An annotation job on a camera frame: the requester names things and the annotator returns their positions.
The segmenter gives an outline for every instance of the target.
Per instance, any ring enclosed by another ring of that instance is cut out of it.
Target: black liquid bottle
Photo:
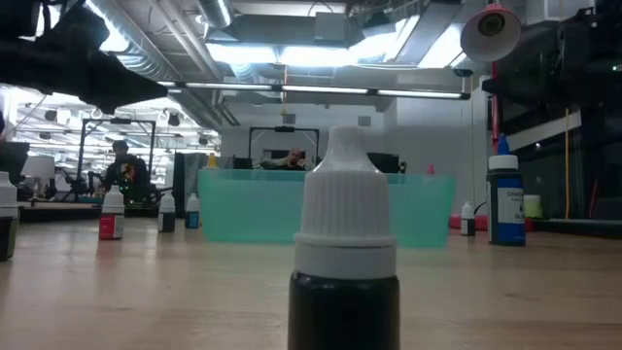
[[[289,350],[397,350],[399,282],[387,179],[362,131],[330,130],[307,174],[290,280]]]

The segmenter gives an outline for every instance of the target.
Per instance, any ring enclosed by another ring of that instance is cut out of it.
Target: metal frame
[[[82,177],[82,164],[84,161],[84,156],[85,156],[85,141],[86,141],[86,137],[90,135],[90,132],[92,130],[89,130],[88,132],[86,131],[86,126],[91,123],[91,122],[97,122],[99,124],[102,124],[104,122],[108,122],[108,123],[112,123],[114,124],[113,121],[115,121],[116,119],[92,119],[92,118],[88,118],[88,119],[83,119],[82,120],[82,132],[80,134],[80,152],[78,155],[78,173],[76,174],[76,179]],[[152,164],[154,162],[154,144],[156,143],[156,122],[155,121],[127,121],[127,120],[123,120],[123,123],[147,123],[150,124],[152,126],[152,134],[151,134],[151,144],[150,144],[150,149],[149,149],[149,173],[151,176],[152,173]]]
[[[314,128],[296,128],[292,127],[291,131],[278,131],[280,129],[279,126],[276,127],[261,127],[261,126],[252,126],[249,128],[249,156],[248,158],[252,158],[252,150],[253,150],[253,132],[255,130],[271,130],[277,133],[291,133],[297,131],[311,131],[315,133],[315,157],[320,156],[320,129]]]

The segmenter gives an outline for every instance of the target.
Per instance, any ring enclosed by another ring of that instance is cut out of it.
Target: wooden table
[[[23,226],[0,264],[0,349],[286,349],[291,246],[128,220]],[[622,349],[622,243],[531,233],[400,250],[402,349]]]

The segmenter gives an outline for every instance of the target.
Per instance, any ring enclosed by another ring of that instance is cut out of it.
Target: translucent container
[[[293,244],[300,230],[306,172],[199,171],[203,233],[215,242]],[[442,175],[389,174],[391,231],[400,247],[442,248],[454,180]]]

